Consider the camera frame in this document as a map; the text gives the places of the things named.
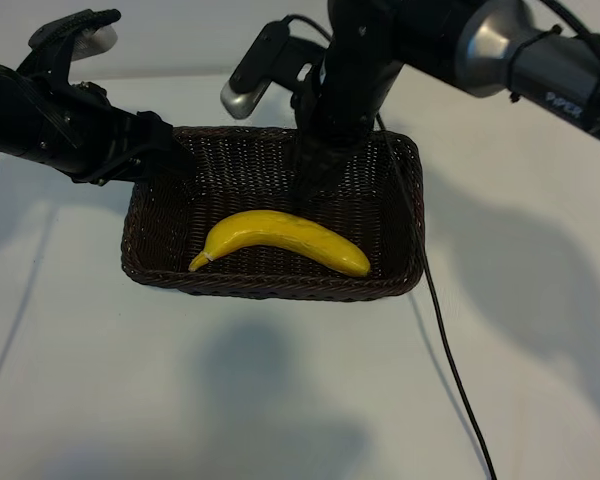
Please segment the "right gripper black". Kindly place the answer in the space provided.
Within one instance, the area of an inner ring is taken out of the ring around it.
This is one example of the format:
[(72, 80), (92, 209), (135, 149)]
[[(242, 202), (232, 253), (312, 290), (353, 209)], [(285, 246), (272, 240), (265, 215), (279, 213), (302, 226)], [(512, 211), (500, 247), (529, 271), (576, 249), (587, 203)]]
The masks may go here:
[(373, 129), (404, 62), (396, 34), (402, 1), (330, 1), (332, 38), (296, 108), (293, 210), (318, 191), (335, 190)]

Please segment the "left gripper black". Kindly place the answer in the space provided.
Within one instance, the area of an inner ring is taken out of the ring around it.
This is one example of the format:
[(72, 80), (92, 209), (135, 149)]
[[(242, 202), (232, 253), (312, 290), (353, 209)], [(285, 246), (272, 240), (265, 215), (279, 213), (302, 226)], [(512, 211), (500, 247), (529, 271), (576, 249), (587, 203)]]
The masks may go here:
[(31, 110), (18, 129), (20, 158), (50, 166), (75, 183), (98, 185), (196, 173), (193, 154), (155, 112), (119, 109), (100, 86), (57, 82), (49, 73), (22, 77), (20, 88)]

